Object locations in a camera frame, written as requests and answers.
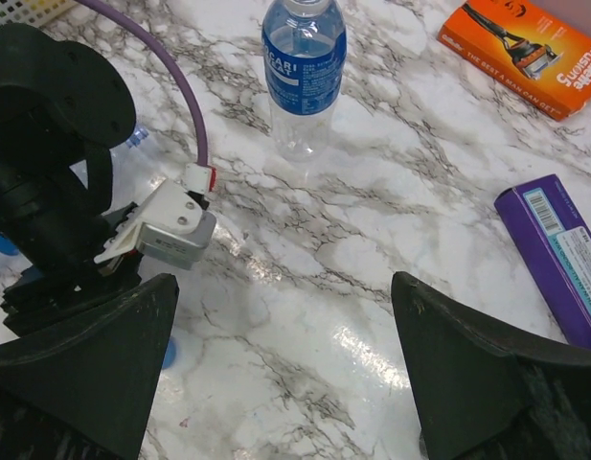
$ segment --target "white connector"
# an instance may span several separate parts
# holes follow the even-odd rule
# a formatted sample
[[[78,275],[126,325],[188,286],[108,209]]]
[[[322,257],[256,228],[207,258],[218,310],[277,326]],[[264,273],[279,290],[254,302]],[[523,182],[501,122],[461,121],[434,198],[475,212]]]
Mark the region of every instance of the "white connector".
[[[214,188],[215,180],[216,170],[214,168],[188,163],[182,182],[187,190],[204,196]]]

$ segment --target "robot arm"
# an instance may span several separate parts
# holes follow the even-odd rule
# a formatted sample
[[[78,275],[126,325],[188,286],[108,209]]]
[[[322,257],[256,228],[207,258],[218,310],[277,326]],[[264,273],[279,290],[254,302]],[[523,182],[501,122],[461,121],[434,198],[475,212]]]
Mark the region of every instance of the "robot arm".
[[[139,207],[112,201],[110,149],[135,126],[118,72],[92,49],[22,24],[0,28],[0,234],[32,262],[4,292],[6,326],[28,334],[135,288],[142,254],[190,268],[216,220],[212,170],[190,165]],[[88,186],[70,167],[85,161]]]

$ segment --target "blue bottle label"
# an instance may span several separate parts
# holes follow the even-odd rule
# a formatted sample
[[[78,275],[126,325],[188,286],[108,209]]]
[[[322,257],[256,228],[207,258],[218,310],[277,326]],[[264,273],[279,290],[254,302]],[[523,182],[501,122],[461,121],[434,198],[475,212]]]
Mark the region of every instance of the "blue bottle label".
[[[320,57],[294,57],[276,48],[263,30],[265,78],[269,94],[282,109],[295,115],[313,115],[337,99],[346,60],[346,32],[333,50]]]

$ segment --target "water bottle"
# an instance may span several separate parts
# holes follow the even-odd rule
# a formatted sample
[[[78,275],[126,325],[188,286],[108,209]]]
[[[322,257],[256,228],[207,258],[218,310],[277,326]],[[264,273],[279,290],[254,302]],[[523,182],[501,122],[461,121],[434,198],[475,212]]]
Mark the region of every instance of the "water bottle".
[[[290,160],[330,141],[346,60],[346,27],[335,0],[275,0],[262,27],[272,137]]]
[[[80,162],[72,170],[86,186],[86,163]],[[144,201],[166,177],[176,177],[178,165],[166,162],[163,149],[148,130],[137,125],[131,136],[112,149],[114,187],[110,211],[120,209],[131,201]]]

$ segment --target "black robotic mechanism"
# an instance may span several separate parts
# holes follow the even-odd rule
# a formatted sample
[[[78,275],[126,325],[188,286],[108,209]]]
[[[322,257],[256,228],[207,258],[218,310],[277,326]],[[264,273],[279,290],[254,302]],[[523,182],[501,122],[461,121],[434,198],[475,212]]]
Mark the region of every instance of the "black robotic mechanism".
[[[140,286],[138,265],[145,250],[185,265],[178,244],[203,250],[214,221],[175,183],[152,197],[175,194],[169,202],[195,212],[203,225],[189,222],[190,235],[144,221],[152,199],[104,214],[110,149],[135,121],[125,82],[98,53],[33,27],[0,28],[0,234],[33,264],[3,296],[5,324],[21,338],[0,346],[0,459],[139,454],[178,286],[170,275]],[[70,169],[81,161],[86,186]],[[145,241],[96,262],[134,225]]]
[[[429,460],[591,460],[591,351],[396,273],[393,308]]]

